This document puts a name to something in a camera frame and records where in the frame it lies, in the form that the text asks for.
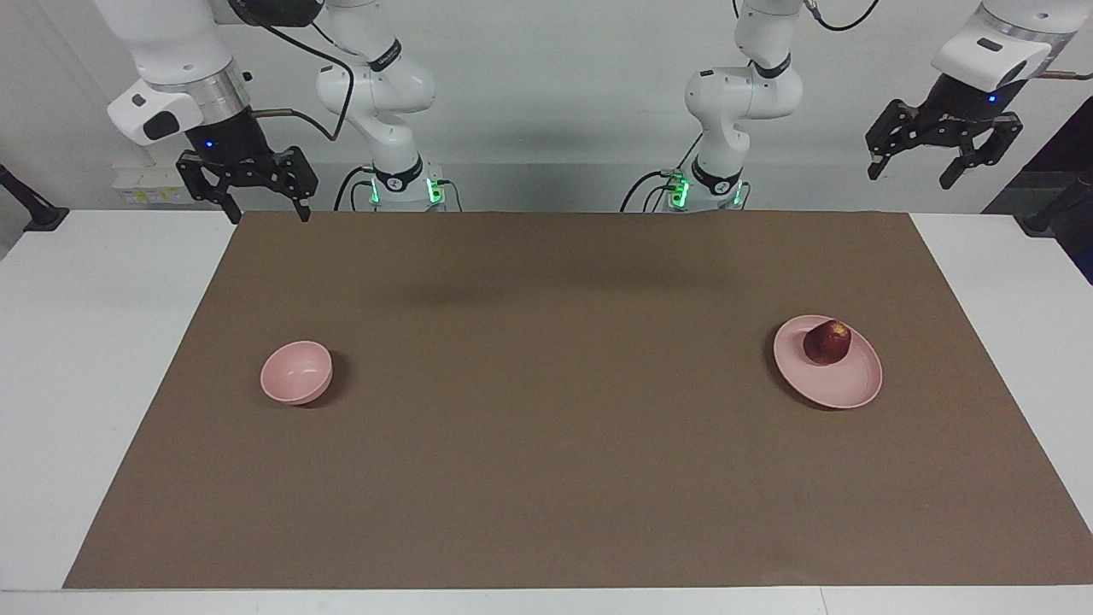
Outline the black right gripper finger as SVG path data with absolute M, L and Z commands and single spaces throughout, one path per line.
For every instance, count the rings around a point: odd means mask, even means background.
M 230 179 L 221 178 L 211 167 L 207 167 L 205 161 L 196 152 L 181 152 L 176 159 L 176 170 L 179 172 L 184 187 L 196 202 L 214 203 L 230 218 L 232 225 L 238 225 L 243 214 L 238 203 L 230 193 Z
M 271 190 L 289 198 L 299 221 L 307 223 L 312 220 L 312 206 L 308 202 L 318 188 L 318 178 L 313 172 L 312 163 L 297 145 L 273 152 L 271 159 Z

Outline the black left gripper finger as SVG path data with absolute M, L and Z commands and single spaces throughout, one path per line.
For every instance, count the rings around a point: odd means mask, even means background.
M 979 165 L 991 167 L 999 163 L 1023 128 L 1018 115 L 999 115 L 989 125 L 987 121 L 972 122 L 969 128 L 961 129 L 959 155 L 939 176 L 940 186 L 951 190 L 965 172 Z
M 909 130 L 916 120 L 916 108 L 905 100 L 890 100 L 873 125 L 867 129 L 866 141 L 870 155 L 867 175 L 870 180 L 880 178 L 891 157 L 905 151 Z

